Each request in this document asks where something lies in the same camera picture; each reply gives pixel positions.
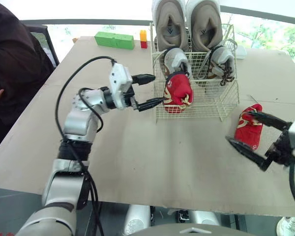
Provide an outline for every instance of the white wire rack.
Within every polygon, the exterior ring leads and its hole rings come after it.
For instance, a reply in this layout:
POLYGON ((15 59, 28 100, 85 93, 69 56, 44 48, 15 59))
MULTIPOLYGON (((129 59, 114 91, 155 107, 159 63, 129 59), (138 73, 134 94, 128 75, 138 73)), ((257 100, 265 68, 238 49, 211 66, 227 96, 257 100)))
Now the white wire rack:
MULTIPOLYGON (((157 40, 153 37, 153 29, 154 26, 151 24, 150 36, 151 42, 154 42, 151 46, 151 55, 153 73, 156 76, 154 97, 162 97, 165 88, 164 63, 161 52, 157 51, 157 40)), ((223 24, 222 29, 224 46, 230 48, 235 55, 234 26, 223 24)), ((166 111, 164 105, 160 104, 155 108, 156 120, 159 118, 220 118, 222 121, 239 103, 236 65, 236 78, 230 83, 226 82, 225 86, 220 85, 220 80, 207 79, 208 54, 192 52, 190 37, 188 38, 189 52, 185 54, 192 70, 190 84, 194 92, 194 101, 181 113, 168 112, 176 111, 176 106, 167 105, 168 111, 166 111)))

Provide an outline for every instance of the red shoe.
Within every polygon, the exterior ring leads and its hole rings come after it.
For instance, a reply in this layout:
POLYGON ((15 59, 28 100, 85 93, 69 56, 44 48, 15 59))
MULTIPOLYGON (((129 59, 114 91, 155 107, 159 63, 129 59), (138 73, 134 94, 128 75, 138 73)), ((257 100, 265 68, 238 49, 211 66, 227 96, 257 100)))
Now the red shoe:
POLYGON ((251 115, 246 114, 248 111, 261 112, 262 106, 257 103, 241 113, 235 139, 248 144, 252 150, 256 150, 259 146, 263 124, 258 123, 251 115))
POLYGON ((164 108, 168 113, 178 114, 193 101, 193 91, 185 72, 175 72, 166 80, 164 108))

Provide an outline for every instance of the green block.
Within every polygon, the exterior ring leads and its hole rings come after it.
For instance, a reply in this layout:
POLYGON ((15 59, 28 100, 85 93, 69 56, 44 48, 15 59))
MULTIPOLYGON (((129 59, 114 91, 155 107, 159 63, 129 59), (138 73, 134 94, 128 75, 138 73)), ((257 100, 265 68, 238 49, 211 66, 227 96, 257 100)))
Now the green block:
POLYGON ((101 46, 134 49, 134 39, 132 35, 98 32, 95 35, 95 40, 97 44, 101 46))

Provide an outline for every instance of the office chair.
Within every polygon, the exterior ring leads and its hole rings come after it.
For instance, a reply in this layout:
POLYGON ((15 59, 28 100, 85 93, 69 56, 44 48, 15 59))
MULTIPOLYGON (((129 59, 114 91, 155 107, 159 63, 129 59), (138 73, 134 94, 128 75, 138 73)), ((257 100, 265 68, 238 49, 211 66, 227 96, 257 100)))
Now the office chair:
POLYGON ((31 34, 39 41, 40 46, 49 57, 54 68, 56 68, 59 65, 59 60, 57 58, 57 54, 53 47, 53 43, 51 42, 51 38, 49 36, 47 26, 42 26, 42 25, 26 25, 26 26, 29 28, 29 31, 31 32, 31 34))

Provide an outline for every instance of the person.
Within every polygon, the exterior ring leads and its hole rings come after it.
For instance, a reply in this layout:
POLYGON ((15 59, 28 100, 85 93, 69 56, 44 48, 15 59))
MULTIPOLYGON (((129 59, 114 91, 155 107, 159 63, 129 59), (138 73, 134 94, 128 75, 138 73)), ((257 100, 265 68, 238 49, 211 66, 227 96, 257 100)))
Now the person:
POLYGON ((0 4, 0 143, 53 70, 38 40, 0 4))

